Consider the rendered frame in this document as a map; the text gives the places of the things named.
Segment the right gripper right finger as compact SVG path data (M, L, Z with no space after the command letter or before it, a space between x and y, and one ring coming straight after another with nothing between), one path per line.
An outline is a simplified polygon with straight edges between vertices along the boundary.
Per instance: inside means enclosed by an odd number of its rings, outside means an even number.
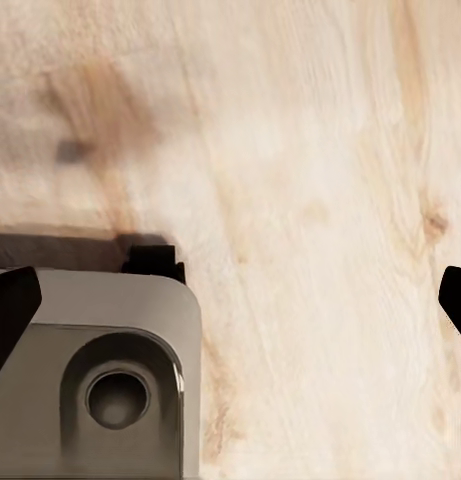
M461 267L449 265L445 269L438 300L461 334Z

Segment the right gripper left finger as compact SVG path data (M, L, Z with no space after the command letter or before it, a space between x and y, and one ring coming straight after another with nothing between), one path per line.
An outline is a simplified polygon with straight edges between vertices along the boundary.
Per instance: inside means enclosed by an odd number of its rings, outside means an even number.
M41 303L34 267L0 274L0 372Z

